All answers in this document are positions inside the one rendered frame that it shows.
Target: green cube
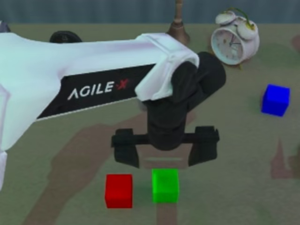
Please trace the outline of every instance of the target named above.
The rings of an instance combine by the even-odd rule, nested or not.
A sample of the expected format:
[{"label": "green cube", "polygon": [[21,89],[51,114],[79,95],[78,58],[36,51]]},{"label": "green cube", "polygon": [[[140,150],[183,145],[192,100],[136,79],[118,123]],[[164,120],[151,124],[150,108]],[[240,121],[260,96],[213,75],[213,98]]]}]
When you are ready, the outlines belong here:
[{"label": "green cube", "polygon": [[179,176],[177,169],[152,169],[152,194],[154,203],[177,203]]}]

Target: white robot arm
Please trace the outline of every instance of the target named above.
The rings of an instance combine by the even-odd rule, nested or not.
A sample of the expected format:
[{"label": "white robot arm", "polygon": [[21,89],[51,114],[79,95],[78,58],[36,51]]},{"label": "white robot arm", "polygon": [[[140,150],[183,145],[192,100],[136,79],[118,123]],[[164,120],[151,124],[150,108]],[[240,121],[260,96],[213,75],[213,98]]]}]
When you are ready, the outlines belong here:
[{"label": "white robot arm", "polygon": [[[186,61],[199,66],[196,53],[164,33],[142,34],[133,40],[62,45],[0,33],[0,190],[5,151],[36,120],[135,95],[141,101],[171,96],[172,74]],[[114,89],[122,88],[117,82],[127,82],[124,73],[131,71],[128,77],[133,80],[135,93],[116,96]],[[110,93],[110,100],[95,98],[105,93]]]}]

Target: table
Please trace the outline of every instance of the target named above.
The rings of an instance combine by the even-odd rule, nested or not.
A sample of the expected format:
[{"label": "table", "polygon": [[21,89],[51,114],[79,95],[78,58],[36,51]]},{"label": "table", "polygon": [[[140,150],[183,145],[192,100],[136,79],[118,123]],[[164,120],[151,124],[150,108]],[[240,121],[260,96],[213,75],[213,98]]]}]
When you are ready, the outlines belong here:
[{"label": "table", "polygon": [[[187,24],[192,38],[189,47],[206,51],[215,27]],[[48,41],[57,30],[73,31],[84,41],[105,41],[168,28],[169,24],[11,25],[20,36],[40,41]],[[226,67],[225,87],[190,115],[188,131],[205,125],[219,130],[219,156],[180,170],[178,205],[155,207],[152,203],[151,166],[138,170],[114,162],[109,138],[116,128],[134,127],[137,133],[145,132],[145,115],[130,100],[35,123],[8,151],[0,224],[297,224],[300,54],[290,41],[300,33],[300,24],[261,24],[259,29],[258,54],[242,70]],[[260,113],[260,95],[268,83],[291,88],[290,107],[283,118]],[[107,210],[104,177],[125,172],[134,176],[134,208]]]}]

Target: white alarm clock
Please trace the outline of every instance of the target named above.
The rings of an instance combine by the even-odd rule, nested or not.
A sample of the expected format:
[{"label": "white alarm clock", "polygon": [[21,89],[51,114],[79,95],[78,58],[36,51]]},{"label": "white alarm clock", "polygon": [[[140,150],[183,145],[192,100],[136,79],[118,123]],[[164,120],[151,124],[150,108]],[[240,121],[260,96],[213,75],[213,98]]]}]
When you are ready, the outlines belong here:
[{"label": "white alarm clock", "polygon": [[224,64],[238,65],[253,57],[259,48],[258,27],[248,20],[247,15],[237,8],[230,8],[245,17],[227,10],[216,17],[220,25],[211,35],[211,48],[216,57]]}]

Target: blue cube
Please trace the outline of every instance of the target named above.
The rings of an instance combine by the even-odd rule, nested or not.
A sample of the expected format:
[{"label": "blue cube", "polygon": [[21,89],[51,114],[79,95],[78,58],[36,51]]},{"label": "blue cube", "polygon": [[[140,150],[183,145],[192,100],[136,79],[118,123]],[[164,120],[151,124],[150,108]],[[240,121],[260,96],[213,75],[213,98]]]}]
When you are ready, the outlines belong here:
[{"label": "blue cube", "polygon": [[262,113],[283,116],[290,104],[290,89],[269,84],[262,99]]}]

